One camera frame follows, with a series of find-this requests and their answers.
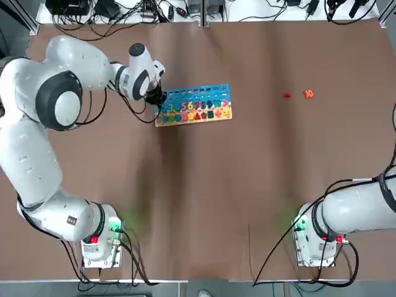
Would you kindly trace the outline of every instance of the blue puzzle board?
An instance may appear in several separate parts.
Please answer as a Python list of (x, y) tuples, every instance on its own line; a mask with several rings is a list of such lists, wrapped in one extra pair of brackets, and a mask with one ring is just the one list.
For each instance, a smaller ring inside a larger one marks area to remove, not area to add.
[(233, 117), (228, 84), (177, 88), (165, 92), (167, 98), (155, 121), (156, 127), (221, 121)]

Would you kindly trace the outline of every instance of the white robotic arm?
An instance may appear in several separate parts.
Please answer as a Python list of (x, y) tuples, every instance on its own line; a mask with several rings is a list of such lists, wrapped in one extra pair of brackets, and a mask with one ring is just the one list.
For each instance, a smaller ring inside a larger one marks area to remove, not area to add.
[(165, 68), (153, 62), (140, 43), (129, 53), (129, 67), (110, 63), (96, 47), (60, 35), (50, 41), (42, 63), (13, 59), (0, 73), (5, 111), (0, 114), (0, 165), (18, 193), (17, 209), (39, 229), (81, 241), (90, 267), (114, 267), (120, 253), (109, 239), (118, 239), (114, 230), (121, 229), (121, 221), (111, 206), (88, 202), (61, 187), (62, 171), (45, 128), (73, 127), (83, 89), (109, 87), (128, 99), (144, 97), (161, 105), (166, 98), (160, 85)]
[(390, 166), (376, 178), (356, 181), (363, 184), (302, 206), (293, 230), (299, 266), (333, 265), (336, 244), (345, 242), (346, 234), (396, 228), (396, 168)]

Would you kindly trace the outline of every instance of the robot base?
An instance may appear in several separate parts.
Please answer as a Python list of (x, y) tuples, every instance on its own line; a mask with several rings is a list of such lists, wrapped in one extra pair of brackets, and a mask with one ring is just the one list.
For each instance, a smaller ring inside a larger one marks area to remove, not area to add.
[(102, 204), (105, 211), (105, 226), (97, 243), (84, 243), (81, 241), (81, 251), (85, 268), (113, 268), (121, 265), (121, 246), (108, 243), (108, 239), (121, 240), (121, 234), (113, 230), (122, 230), (123, 223), (110, 205)]
[(336, 242), (327, 242), (325, 245), (325, 240), (316, 234), (311, 220), (312, 209), (300, 218), (301, 214), (309, 206), (310, 203), (304, 204), (294, 220), (294, 222), (299, 220), (293, 230), (297, 264), (305, 267), (321, 266), (322, 253), (325, 246), (322, 267), (333, 266)]

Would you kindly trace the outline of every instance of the orange number piece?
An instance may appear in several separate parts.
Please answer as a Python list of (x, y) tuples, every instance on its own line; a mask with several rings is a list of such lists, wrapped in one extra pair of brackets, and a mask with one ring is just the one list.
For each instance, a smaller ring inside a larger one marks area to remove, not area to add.
[(307, 99), (311, 99), (314, 97), (314, 92), (312, 92), (312, 90), (305, 90), (304, 94), (305, 94), (305, 98)]

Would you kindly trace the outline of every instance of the shoe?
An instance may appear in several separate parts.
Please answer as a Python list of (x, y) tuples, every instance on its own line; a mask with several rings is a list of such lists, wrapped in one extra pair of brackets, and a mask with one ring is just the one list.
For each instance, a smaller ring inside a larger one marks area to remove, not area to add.
[(198, 297), (212, 297), (212, 295), (206, 290), (200, 290), (198, 293)]

